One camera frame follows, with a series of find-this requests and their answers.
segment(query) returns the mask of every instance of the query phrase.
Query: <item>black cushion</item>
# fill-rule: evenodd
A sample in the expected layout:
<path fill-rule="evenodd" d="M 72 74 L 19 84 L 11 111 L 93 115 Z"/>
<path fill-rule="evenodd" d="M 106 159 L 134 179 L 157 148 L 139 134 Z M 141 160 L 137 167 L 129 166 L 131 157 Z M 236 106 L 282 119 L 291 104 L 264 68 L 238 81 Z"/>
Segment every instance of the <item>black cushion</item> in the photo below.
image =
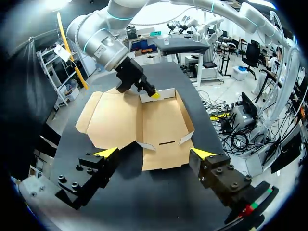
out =
<path fill-rule="evenodd" d="M 257 64 L 255 64 L 255 63 L 249 61 L 249 60 L 246 59 L 246 58 L 242 58 L 242 61 L 243 61 L 244 63 L 246 63 L 248 66 L 257 67 Z"/>

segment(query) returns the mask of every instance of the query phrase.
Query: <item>yellow triangle marker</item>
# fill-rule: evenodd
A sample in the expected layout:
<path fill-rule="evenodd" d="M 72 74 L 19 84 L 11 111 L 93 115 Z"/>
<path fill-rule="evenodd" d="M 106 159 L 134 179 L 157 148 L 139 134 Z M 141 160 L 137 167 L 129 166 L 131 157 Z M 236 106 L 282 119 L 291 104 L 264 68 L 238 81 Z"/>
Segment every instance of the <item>yellow triangle marker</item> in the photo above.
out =
<path fill-rule="evenodd" d="M 158 100 L 160 95 L 156 92 L 154 95 L 151 96 L 151 98 Z"/>
<path fill-rule="evenodd" d="M 191 150 L 193 150 L 198 156 L 201 157 L 201 159 L 205 159 L 206 157 L 209 157 L 210 155 L 216 155 L 216 154 L 213 154 L 213 153 L 209 153 L 209 152 L 206 152 L 206 151 L 202 151 L 202 150 L 199 150 L 199 149 L 196 149 L 196 148 L 191 148 Z"/>
<path fill-rule="evenodd" d="M 99 153 L 93 153 L 92 155 L 100 155 L 107 159 L 117 148 L 108 149 Z"/>

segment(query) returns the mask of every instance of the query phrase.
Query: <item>cardboard flap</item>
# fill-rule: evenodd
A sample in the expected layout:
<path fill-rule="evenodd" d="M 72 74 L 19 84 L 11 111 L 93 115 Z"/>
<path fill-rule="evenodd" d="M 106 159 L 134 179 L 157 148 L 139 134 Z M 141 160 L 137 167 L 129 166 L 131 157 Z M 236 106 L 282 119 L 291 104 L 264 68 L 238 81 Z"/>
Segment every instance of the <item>cardboard flap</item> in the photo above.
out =
<path fill-rule="evenodd" d="M 116 88 L 111 88 L 110 90 L 106 91 L 105 94 L 118 94 L 118 95 L 137 95 L 131 90 L 127 90 L 124 93 L 119 92 Z"/>
<path fill-rule="evenodd" d="M 136 142 L 136 143 L 139 144 L 142 148 L 149 149 L 149 150 L 152 150 L 152 151 L 156 151 L 156 149 L 150 144 L 140 143 L 140 142 Z"/>
<path fill-rule="evenodd" d="M 119 149 L 136 140 L 136 113 L 138 95 L 103 93 L 93 112 L 83 113 L 91 117 L 86 130 L 97 148 Z"/>
<path fill-rule="evenodd" d="M 147 103 L 147 102 L 159 101 L 159 100 L 164 100 L 164 99 L 175 97 L 174 88 L 165 89 L 165 90 L 158 90 L 157 93 L 159 93 L 159 95 L 160 95 L 159 99 L 153 99 L 150 96 L 148 96 L 147 94 L 140 95 L 141 102 Z"/>
<path fill-rule="evenodd" d="M 185 143 L 186 141 L 188 141 L 189 139 L 191 139 L 191 137 L 193 136 L 193 133 L 194 133 L 194 126 L 193 126 L 193 123 L 192 123 L 192 120 L 191 118 L 189 117 L 189 114 L 186 110 L 186 107 L 179 95 L 179 93 L 177 91 L 175 91 L 175 95 L 176 95 L 176 99 L 177 99 L 177 102 L 179 104 L 179 107 L 180 107 L 180 110 L 182 112 L 182 116 L 183 116 L 183 119 L 185 121 L 185 124 L 186 124 L 186 127 L 187 127 L 187 130 L 188 130 L 188 134 L 185 135 L 180 141 L 179 141 L 179 145 L 182 145 L 183 143 Z"/>
<path fill-rule="evenodd" d="M 91 97 L 89 98 L 86 106 L 84 107 L 83 111 L 81 112 L 81 115 L 76 123 L 76 128 L 81 133 L 87 133 L 87 129 L 89 126 L 89 123 L 91 121 L 92 115 L 94 113 L 94 110 L 97 106 L 97 103 L 101 99 L 102 92 L 96 91 L 94 92 Z"/>
<path fill-rule="evenodd" d="M 192 131 L 191 133 L 188 133 L 186 136 L 184 136 L 180 142 L 179 145 L 185 143 L 186 141 L 188 141 L 189 139 L 191 139 L 191 137 L 193 136 L 194 131 Z"/>

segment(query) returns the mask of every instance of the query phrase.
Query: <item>black table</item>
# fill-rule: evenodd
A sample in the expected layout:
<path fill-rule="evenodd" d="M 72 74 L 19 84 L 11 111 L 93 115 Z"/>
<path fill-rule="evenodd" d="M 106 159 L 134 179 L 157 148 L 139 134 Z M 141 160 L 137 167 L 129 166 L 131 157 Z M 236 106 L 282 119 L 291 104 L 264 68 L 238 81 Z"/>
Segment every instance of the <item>black table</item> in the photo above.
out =
<path fill-rule="evenodd" d="M 192 141 L 196 148 L 222 152 L 222 146 L 200 97 L 176 63 L 143 67 L 150 83 L 158 90 L 176 88 L 195 126 Z M 118 83 L 115 74 L 93 82 L 85 95 L 76 99 L 76 107 L 62 134 L 53 162 L 51 180 L 74 168 L 77 158 L 97 152 L 87 135 L 75 124 L 89 97 L 95 91 L 107 91 Z M 223 227 L 231 211 L 224 207 L 211 189 L 204 189 L 188 165 L 167 170 L 142 172 L 142 148 L 132 145 L 127 159 L 111 177 L 105 189 L 99 189 L 80 211 L 102 223 L 108 230 L 214 230 Z"/>
<path fill-rule="evenodd" d="M 195 42 L 189 38 L 169 38 L 169 45 L 165 45 L 163 39 L 153 39 L 153 43 L 161 51 L 162 56 L 175 54 L 180 64 L 179 53 L 198 53 L 205 54 L 209 48 L 207 45 L 200 42 Z"/>

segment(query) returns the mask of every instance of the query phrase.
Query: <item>yellow pole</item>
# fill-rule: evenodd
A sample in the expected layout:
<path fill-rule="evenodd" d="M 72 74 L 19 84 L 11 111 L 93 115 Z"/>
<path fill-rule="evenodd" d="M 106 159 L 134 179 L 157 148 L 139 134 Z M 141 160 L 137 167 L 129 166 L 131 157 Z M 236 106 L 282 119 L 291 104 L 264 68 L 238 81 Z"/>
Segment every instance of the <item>yellow pole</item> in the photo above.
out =
<path fill-rule="evenodd" d="M 63 30 L 63 25 L 62 25 L 62 21 L 61 21 L 61 16 L 60 16 L 60 12 L 57 13 L 57 18 L 58 18 L 58 23 L 59 23 L 59 28 L 60 28 L 60 32 L 61 32 L 61 36 L 62 36 L 62 39 L 63 39 L 63 42 L 64 42 L 64 45 L 65 45 L 65 49 L 71 53 L 71 50 L 69 49 L 69 46 L 68 46 L 68 43 L 67 43 L 67 40 L 66 40 L 66 36 L 65 36 L 65 33 L 64 33 L 64 30 Z M 88 84 L 86 83 L 86 81 L 83 79 L 82 75 L 81 75 L 81 72 L 79 71 L 78 67 L 75 66 L 75 71 L 83 85 L 83 87 L 87 90 L 89 89 L 89 86 Z"/>

